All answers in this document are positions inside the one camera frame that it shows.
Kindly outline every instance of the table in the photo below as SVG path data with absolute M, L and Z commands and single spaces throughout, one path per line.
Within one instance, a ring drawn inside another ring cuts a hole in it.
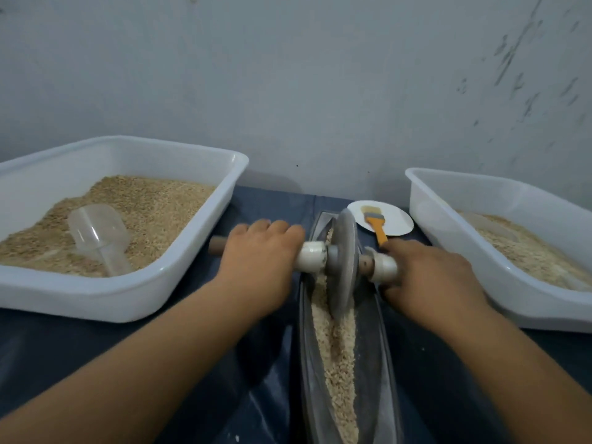
M 307 229 L 322 211 L 339 212 L 346 199 L 236 187 L 213 233 L 237 223 L 283 219 Z M 363 245 L 375 245 L 358 228 Z M 424 243 L 416 227 L 409 236 Z M 110 324 L 0 309 L 0 416 L 17 408 L 142 327 L 214 277 L 218 259 L 205 249 L 165 306 L 146 319 Z M 301 442 L 298 352 L 298 276 L 285 306 L 263 319 L 190 393 L 160 435 L 160 443 Z M 393 312 L 382 312 L 391 348 L 405 440 L 409 443 L 506 442 L 491 404 L 450 349 Z M 592 391 L 592 335 L 528 331 L 579 383 Z

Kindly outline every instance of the grinding wheel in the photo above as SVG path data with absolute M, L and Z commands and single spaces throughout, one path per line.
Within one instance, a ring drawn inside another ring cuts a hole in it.
M 337 255 L 333 271 L 327 275 L 327 298 L 331 316 L 340 320 L 352 305 L 358 275 L 358 227 L 348 209 L 337 217 L 331 244 L 336 246 Z

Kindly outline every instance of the grain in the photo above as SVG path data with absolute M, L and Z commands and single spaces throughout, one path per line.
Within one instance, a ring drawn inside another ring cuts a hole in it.
M 103 178 L 83 196 L 57 202 L 32 227 L 9 235 L 0 243 L 0 265 L 107 277 L 101 263 L 75 252 L 68 214 L 84 205 L 108 204 L 120 213 L 131 235 L 125 254 L 132 268 L 144 268 L 167 250 L 213 190 L 181 180 Z
M 333 230 L 329 231 L 327 243 Z M 358 422 L 353 401 L 356 397 L 354 383 L 354 346 L 356 322 L 353 307 L 341 321 L 331 318 L 327 300 L 327 279 L 317 276 L 312 295 L 314 331 L 323 360 L 325 384 L 331 396 L 337 429 L 345 444 L 358 442 Z
M 484 215 L 488 220 L 501 224 L 513 231 L 518 242 L 486 230 L 478 230 L 493 247 L 502 253 L 514 266 L 540 281 L 561 288 L 570 289 L 563 276 L 564 272 L 582 282 L 592 285 L 592 276 L 558 249 L 545 243 L 533 232 L 519 224 L 495 215 Z

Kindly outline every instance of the person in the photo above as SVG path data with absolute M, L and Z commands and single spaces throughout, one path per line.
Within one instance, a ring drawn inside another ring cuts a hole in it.
M 0 421 L 3 443 L 145 443 L 291 286 L 304 229 L 259 220 L 230 233 L 216 277 Z M 591 443 L 592 398 L 487 303 L 469 262 L 416 241 L 385 251 L 401 281 L 384 297 L 440 336 L 518 443 Z

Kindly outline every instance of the wall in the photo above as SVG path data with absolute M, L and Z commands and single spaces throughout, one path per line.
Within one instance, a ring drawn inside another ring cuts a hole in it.
M 0 158 L 97 135 L 406 204 L 410 166 L 592 208 L 592 0 L 0 0 Z

